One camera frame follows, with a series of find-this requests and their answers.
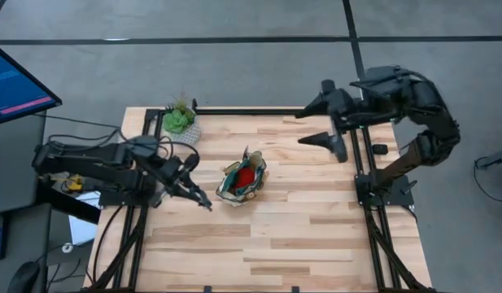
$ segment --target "computer monitor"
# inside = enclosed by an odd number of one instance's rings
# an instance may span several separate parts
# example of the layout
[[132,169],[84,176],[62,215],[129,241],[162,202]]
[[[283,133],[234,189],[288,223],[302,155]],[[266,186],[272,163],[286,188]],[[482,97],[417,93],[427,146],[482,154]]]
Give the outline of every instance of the computer monitor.
[[59,97],[0,49],[0,124],[61,104]]

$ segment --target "gray carpet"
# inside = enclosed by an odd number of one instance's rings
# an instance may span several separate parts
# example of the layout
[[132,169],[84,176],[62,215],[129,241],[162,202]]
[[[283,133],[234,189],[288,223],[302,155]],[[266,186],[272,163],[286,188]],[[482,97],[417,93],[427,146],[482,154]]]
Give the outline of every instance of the gray carpet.
[[[351,0],[359,37],[502,35],[502,1]],[[7,0],[0,39],[347,36],[335,0]],[[201,105],[302,106],[322,79],[345,88],[356,79],[349,43],[4,46],[64,102],[50,114],[119,125],[127,106],[159,106],[182,90]],[[502,203],[473,180],[473,161],[502,149],[502,42],[361,43],[365,67],[397,63],[422,72],[443,93],[461,125],[462,142],[434,168],[419,168],[413,190],[419,230],[434,287],[502,292]],[[95,136],[108,129],[48,120],[46,135]],[[418,128],[395,126],[402,146]],[[502,198],[502,168],[478,174]],[[55,214],[53,245],[69,240]],[[58,276],[89,249],[63,261]],[[84,264],[79,270],[83,273]],[[50,291],[78,290],[82,278]]]

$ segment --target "white pot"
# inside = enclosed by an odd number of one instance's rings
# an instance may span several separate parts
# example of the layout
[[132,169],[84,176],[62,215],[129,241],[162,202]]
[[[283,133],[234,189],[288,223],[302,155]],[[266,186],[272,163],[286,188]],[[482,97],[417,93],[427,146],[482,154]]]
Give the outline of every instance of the white pot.
[[184,142],[191,146],[194,145],[202,136],[202,130],[199,126],[198,117],[194,117],[193,124],[183,133],[168,133],[168,135],[174,142]]

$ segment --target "potted plant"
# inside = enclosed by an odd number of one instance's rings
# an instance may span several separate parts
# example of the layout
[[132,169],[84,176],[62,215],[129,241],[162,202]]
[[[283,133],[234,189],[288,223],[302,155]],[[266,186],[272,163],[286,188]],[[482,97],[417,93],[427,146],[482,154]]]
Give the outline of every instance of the potted plant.
[[176,103],[168,108],[164,115],[163,128],[174,142],[195,144],[202,134],[196,113],[187,107],[183,95]]

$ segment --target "wooden table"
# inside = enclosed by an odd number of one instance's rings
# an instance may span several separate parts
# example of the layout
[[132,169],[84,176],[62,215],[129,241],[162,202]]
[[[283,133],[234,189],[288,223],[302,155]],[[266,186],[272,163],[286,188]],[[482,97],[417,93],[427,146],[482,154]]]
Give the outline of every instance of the wooden table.
[[[122,130],[127,137],[142,133],[145,111],[126,110]],[[192,178],[213,202],[212,212],[177,198],[150,210],[137,291],[202,291],[203,286],[214,291],[290,291],[292,286],[301,291],[377,290],[353,183],[350,138],[344,164],[324,148],[297,143],[303,136],[328,131],[328,117],[209,115],[199,121],[203,134],[195,147],[202,159]],[[360,132],[358,136],[368,170]],[[388,155],[376,156],[379,168],[398,157],[391,125],[370,128],[370,136],[373,143],[389,147]],[[270,176],[258,198],[233,208],[215,196],[215,189],[223,178],[221,169],[240,160],[246,146],[263,152]],[[98,238],[115,209],[102,211],[90,271]],[[99,272],[119,249],[125,209],[107,231]],[[431,286],[415,220],[402,208],[386,210],[396,252],[417,280]],[[382,258],[389,286],[383,252]],[[131,255],[126,260],[123,285]]]

